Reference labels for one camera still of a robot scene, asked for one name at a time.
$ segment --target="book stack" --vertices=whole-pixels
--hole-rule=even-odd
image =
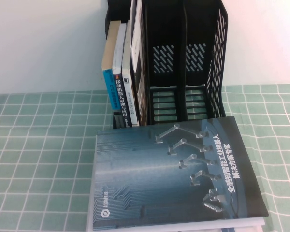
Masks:
[[[110,22],[102,60],[117,128],[147,123],[140,4],[141,1],[138,5],[132,2],[131,17],[127,23]]]
[[[261,232],[268,216],[234,117],[100,131],[87,231]]]

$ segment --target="green checkered tablecloth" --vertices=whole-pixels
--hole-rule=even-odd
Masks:
[[[290,85],[226,86],[222,98],[270,214],[264,231],[290,232]]]
[[[0,95],[0,232],[84,231],[107,91]]]
[[[290,232],[290,85],[227,86],[270,217]],[[106,91],[0,95],[0,232],[86,227],[97,130],[112,124]]]

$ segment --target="publisher logo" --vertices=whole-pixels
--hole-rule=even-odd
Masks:
[[[102,218],[108,218],[110,216],[110,211],[108,209],[103,209],[101,212]]]

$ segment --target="slotted plastic divider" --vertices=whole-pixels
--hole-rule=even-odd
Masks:
[[[131,0],[108,2],[106,31],[110,20],[128,20],[129,11],[122,7],[130,6]],[[221,86],[228,16],[222,1],[142,3],[149,84],[147,124],[225,116]]]

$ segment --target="book spine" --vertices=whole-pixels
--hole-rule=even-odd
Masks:
[[[122,74],[114,75],[114,81],[117,88],[117,93],[119,97],[119,104],[122,112],[122,117],[124,119],[125,127],[132,127],[131,118],[128,109],[128,101],[125,93],[125,86],[123,84]]]
[[[134,95],[133,95],[133,91],[132,91],[131,75],[129,75],[129,74],[123,75],[122,77],[123,77],[126,97],[127,97],[127,101],[128,101],[128,108],[129,108],[131,123],[132,123],[132,126],[137,127],[140,124],[139,124],[139,121],[137,118],[137,113],[136,113],[135,100],[134,100]]]
[[[116,84],[114,81],[112,69],[104,70],[103,76],[105,79],[108,94],[110,96],[112,109],[113,110],[120,110],[119,97],[117,94],[117,89],[116,89]]]

